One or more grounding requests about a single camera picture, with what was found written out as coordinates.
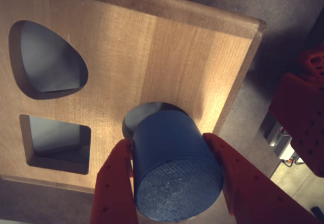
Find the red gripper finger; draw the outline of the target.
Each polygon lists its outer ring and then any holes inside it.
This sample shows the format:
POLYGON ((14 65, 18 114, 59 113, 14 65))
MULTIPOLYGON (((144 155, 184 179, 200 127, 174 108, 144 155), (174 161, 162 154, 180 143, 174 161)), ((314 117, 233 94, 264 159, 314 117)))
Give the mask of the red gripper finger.
POLYGON ((237 223, 321 222, 220 137, 203 138, 222 169, 223 194, 237 223))
POLYGON ((119 141, 97 174, 92 223, 137 223, 130 178, 131 143, 119 141))

